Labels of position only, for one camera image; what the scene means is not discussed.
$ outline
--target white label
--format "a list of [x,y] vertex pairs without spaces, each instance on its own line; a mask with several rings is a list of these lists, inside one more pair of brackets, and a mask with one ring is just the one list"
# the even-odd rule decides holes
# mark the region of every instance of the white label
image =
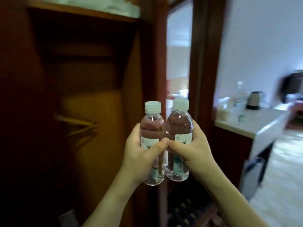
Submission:
[[[183,135],[175,135],[175,141],[178,143],[183,143],[183,144],[190,144],[192,141],[192,133],[189,134],[183,134]],[[173,172],[174,174],[182,174],[184,172],[184,161],[183,159],[175,154],[174,158],[174,168]]]
[[[159,139],[148,139],[148,138],[145,138],[145,137],[141,136],[141,147],[144,150],[148,150],[153,145],[155,145],[158,141],[159,141]],[[151,177],[151,178],[158,178],[159,177],[159,158],[156,158],[156,160],[154,161],[152,169],[149,173],[149,177]]]

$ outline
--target hand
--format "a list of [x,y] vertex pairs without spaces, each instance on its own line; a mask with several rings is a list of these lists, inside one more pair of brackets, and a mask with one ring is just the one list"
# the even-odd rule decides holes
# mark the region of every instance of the hand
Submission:
[[197,180],[203,180],[216,162],[205,134],[194,120],[193,124],[193,141],[187,145],[170,141],[169,148],[184,159],[187,168]]
[[168,138],[164,138],[148,150],[144,150],[140,146],[139,127],[138,123],[126,140],[120,169],[135,186],[148,178],[155,159],[164,152],[170,141]]

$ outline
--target countertop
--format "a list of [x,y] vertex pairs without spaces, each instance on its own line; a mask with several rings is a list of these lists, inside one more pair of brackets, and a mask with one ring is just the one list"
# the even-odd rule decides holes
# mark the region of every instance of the countertop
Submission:
[[244,111],[245,121],[231,122],[216,120],[214,125],[222,129],[254,139],[257,135],[274,126],[277,122],[284,121],[289,116],[289,111],[272,108]]

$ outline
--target clear plastic bottle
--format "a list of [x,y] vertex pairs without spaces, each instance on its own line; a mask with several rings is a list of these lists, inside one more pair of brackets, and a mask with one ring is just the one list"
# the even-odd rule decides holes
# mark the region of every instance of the clear plastic bottle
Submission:
[[[157,142],[162,140],[165,135],[165,121],[160,115],[161,103],[157,101],[148,101],[145,103],[146,115],[140,123],[140,141],[144,150],[149,149]],[[164,180],[164,154],[157,157],[150,171],[148,179],[144,181],[150,186],[159,185]]]
[[[174,99],[172,113],[166,121],[166,137],[176,142],[190,144],[194,128],[192,118],[188,114],[189,101]],[[173,153],[169,148],[165,151],[165,174],[176,182],[182,182],[189,176],[184,160]]]

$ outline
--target floor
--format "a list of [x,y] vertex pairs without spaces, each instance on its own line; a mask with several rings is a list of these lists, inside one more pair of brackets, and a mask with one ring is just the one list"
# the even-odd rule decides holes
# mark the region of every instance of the floor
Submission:
[[276,141],[250,204],[272,227],[303,226],[303,131],[287,129]]

